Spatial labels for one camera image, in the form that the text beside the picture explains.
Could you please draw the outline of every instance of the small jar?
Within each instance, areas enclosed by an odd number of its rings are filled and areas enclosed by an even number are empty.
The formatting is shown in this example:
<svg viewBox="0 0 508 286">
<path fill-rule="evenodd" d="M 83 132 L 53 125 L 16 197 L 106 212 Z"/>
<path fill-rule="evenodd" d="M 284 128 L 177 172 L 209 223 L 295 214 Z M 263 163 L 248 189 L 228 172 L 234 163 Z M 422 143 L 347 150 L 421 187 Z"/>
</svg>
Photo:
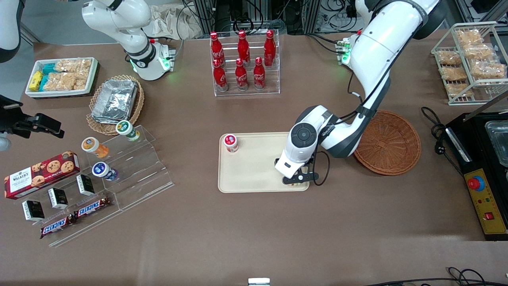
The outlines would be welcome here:
<svg viewBox="0 0 508 286">
<path fill-rule="evenodd" d="M 129 141 L 137 141 L 139 139 L 139 131 L 134 129 L 132 123 L 127 120 L 122 120 L 116 124 L 116 132 L 127 137 Z"/>
<path fill-rule="evenodd" d="M 93 153 L 99 158 L 108 156 L 109 148 L 99 143 L 95 137 L 88 137 L 81 143 L 81 149 L 87 153 Z"/>
<path fill-rule="evenodd" d="M 106 181 L 113 181 L 118 177 L 118 171 L 104 162 L 95 163 L 92 168 L 92 174 Z"/>
<path fill-rule="evenodd" d="M 224 145 L 230 153 L 235 153 L 238 150 L 238 140 L 233 134 L 228 134 L 224 137 Z"/>
</svg>

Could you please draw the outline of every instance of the yellow snack box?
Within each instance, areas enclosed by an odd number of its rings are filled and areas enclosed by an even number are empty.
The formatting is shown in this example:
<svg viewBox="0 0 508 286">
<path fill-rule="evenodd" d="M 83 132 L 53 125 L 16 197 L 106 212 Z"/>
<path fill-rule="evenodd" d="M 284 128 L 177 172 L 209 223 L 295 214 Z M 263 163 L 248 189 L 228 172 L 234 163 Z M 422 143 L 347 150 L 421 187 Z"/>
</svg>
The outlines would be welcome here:
<svg viewBox="0 0 508 286">
<path fill-rule="evenodd" d="M 39 86 L 41 85 L 43 76 L 44 75 L 42 74 L 41 71 L 36 71 L 30 81 L 30 85 L 28 86 L 28 88 L 33 92 L 39 91 Z"/>
</svg>

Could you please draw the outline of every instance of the plug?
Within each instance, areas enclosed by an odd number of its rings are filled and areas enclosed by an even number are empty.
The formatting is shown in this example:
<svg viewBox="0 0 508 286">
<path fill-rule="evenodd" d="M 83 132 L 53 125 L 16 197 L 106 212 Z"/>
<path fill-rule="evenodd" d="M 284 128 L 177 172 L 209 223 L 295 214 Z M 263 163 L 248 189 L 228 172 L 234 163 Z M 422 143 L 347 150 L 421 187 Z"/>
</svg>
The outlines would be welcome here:
<svg viewBox="0 0 508 286">
<path fill-rule="evenodd" d="M 346 14 L 348 18 L 356 18 L 356 8 L 353 5 L 346 6 Z"/>
</svg>

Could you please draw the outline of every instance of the brown table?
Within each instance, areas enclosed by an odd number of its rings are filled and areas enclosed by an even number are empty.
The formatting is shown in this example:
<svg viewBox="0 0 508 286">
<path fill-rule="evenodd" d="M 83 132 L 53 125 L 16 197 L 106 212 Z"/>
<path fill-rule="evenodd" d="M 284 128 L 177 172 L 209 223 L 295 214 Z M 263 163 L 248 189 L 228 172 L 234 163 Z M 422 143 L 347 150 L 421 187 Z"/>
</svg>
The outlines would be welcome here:
<svg viewBox="0 0 508 286">
<path fill-rule="evenodd" d="M 291 193 L 221 193 L 218 139 L 227 132 L 288 131 L 311 105 L 349 112 L 358 104 L 346 93 L 350 72 L 309 38 L 285 36 L 280 95 L 215 98 L 208 41 L 185 42 L 175 72 L 141 81 L 146 97 L 138 121 L 155 136 L 176 185 L 56 249 L 37 238 L 20 205 L 0 200 L 1 284 L 233 286 L 270 277 L 275 286 L 361 285 L 444 277 L 446 266 L 506 283 L 508 242 L 483 241 L 464 181 L 434 153 L 430 122 L 420 113 L 429 106 L 446 123 L 473 110 L 446 104 L 429 54 L 440 35 L 411 41 L 381 104 L 418 131 L 423 151 L 416 167 L 383 177 L 354 157 L 332 159 L 324 186 Z M 99 60 L 99 82 L 134 75 L 116 44 L 36 45 L 37 59 L 74 56 Z M 356 80 L 352 88 L 362 91 Z M 0 154 L 2 176 L 61 151 L 79 152 L 86 136 L 107 139 L 86 123 L 89 98 L 22 101 L 25 113 L 62 121 L 66 135 L 10 136 L 12 149 Z"/>
</svg>

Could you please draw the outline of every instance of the blue snack package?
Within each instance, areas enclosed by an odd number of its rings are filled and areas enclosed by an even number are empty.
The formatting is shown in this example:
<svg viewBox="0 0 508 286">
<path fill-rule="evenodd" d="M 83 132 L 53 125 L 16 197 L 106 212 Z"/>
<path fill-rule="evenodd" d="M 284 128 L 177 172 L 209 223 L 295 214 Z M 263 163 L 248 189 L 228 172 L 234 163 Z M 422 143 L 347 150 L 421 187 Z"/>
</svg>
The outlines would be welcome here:
<svg viewBox="0 0 508 286">
<path fill-rule="evenodd" d="M 42 67 L 42 73 L 43 74 L 49 74 L 50 72 L 56 72 L 56 70 L 55 70 L 55 64 L 45 64 Z"/>
<path fill-rule="evenodd" d="M 48 80 L 49 80 L 49 76 L 45 75 L 42 77 L 41 86 L 39 87 L 40 92 L 44 91 L 44 85 L 48 82 Z"/>
</svg>

